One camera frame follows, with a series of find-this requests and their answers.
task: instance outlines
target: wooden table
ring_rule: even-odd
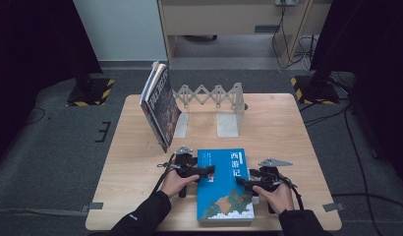
[[[267,157],[292,161],[292,166],[278,169],[299,186],[305,208],[315,212],[324,229],[340,229],[338,212],[325,212],[322,207],[333,203],[333,199],[291,94],[244,94],[248,109],[240,137],[230,139],[217,138],[214,109],[201,110],[191,104],[187,136],[175,138],[167,153],[157,143],[139,106],[139,99],[139,95],[130,95],[126,99],[93,198],[94,203],[103,203],[103,207],[89,211],[87,229],[109,230],[122,216],[135,210],[149,196],[164,171],[156,165],[167,161],[171,153],[182,145],[192,148],[194,156],[197,156],[199,148],[244,148],[250,168],[258,168],[258,163]],[[197,184],[194,183],[189,185],[185,199],[172,198],[172,210],[157,230],[281,230],[277,215],[267,212],[263,198],[255,205],[256,219],[252,223],[200,225],[197,222],[196,197]]]

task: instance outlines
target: gray carpet floor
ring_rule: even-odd
[[[15,138],[0,165],[0,208],[48,208],[80,211],[93,198],[127,95],[141,93],[149,70],[107,70],[115,80],[104,105],[72,107],[66,99],[74,80],[44,89],[36,108]],[[244,92],[293,93],[290,79],[305,75],[295,70],[172,70],[172,87],[223,85],[241,82]],[[341,97],[346,95],[339,90]],[[382,235],[403,235],[403,182],[388,160],[375,159],[366,134],[348,110],[346,118],[357,147],[354,151],[344,113],[321,122],[307,122],[335,114],[349,104],[299,104],[331,194],[363,194],[368,185],[375,226]],[[110,122],[103,143],[103,122]],[[366,183],[360,167],[365,173]],[[333,197],[346,209],[339,211],[343,226],[333,235],[377,235],[364,195]],[[0,214],[0,236],[88,235],[85,216]]]

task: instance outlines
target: book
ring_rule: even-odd
[[[198,221],[254,220],[252,193],[236,183],[237,176],[249,179],[244,149],[199,149],[198,167],[209,165],[214,174],[198,183]]]
[[[165,64],[152,64],[140,105],[159,144],[166,152],[171,146],[181,110],[177,106]]]
[[[146,117],[146,120],[149,123],[149,126],[150,126],[151,130],[153,131],[153,133],[156,136],[156,139],[158,140],[158,143],[161,145],[162,149],[166,152],[167,149],[168,149],[168,146],[164,142],[164,140],[162,139],[161,132],[159,131],[159,129],[158,129],[156,123],[155,123],[155,120],[154,120],[154,118],[152,117],[152,115],[151,115],[151,113],[149,111],[149,107],[148,107],[147,103],[145,102],[146,94],[148,93],[148,89],[149,89],[149,87],[150,87],[150,85],[151,85],[151,83],[152,83],[152,81],[153,81],[153,79],[155,77],[155,72],[158,69],[158,66],[159,66],[159,62],[152,63],[152,70],[151,70],[151,72],[149,74],[148,79],[146,80],[143,92],[141,93],[140,106],[141,106],[141,109],[144,112],[144,115]]]

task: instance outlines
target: metal bracket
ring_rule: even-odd
[[[261,161],[260,163],[258,163],[258,165],[266,166],[266,167],[275,167],[275,166],[293,165],[293,162],[267,158],[267,159]]]
[[[193,150],[189,147],[182,146],[178,148],[176,151],[174,151],[174,154],[179,155],[179,154],[185,154],[185,153],[190,153],[193,152]]]
[[[88,212],[90,209],[103,209],[103,203],[90,203],[90,205],[83,205],[81,212]]]
[[[340,211],[340,210],[346,209],[346,207],[342,203],[340,203],[340,204],[332,203],[332,204],[328,204],[328,205],[323,205],[323,208],[326,212],[333,211],[333,210]]]
[[[229,101],[233,112],[218,111],[216,113],[217,136],[219,138],[237,138],[239,137],[239,128],[245,113],[245,101],[242,92],[242,84],[236,83],[229,90],[225,91],[222,86],[215,86],[213,91],[207,90],[205,86],[200,85],[195,91],[190,90],[189,86],[182,85],[178,91],[173,90],[176,100],[183,102],[186,109],[190,102],[196,100],[204,105],[207,101],[213,100],[216,108],[222,106],[222,102]],[[183,112],[179,117],[174,138],[185,138],[189,112]]]

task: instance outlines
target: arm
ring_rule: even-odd
[[[149,196],[135,211],[119,220],[110,231],[110,235],[151,235],[170,210],[168,196],[158,191]]]
[[[193,175],[181,178],[177,171],[170,170],[162,183],[160,191],[149,196],[138,208],[125,215],[110,231],[110,236],[151,235],[171,210],[170,200],[187,184],[200,178]]]
[[[331,235],[325,232],[311,210],[294,210],[291,189],[281,184],[274,192],[268,192],[259,186],[253,190],[266,198],[272,209],[279,215],[285,236]]]
[[[323,230],[315,214],[309,210],[284,210],[279,215],[285,236],[331,235]]]

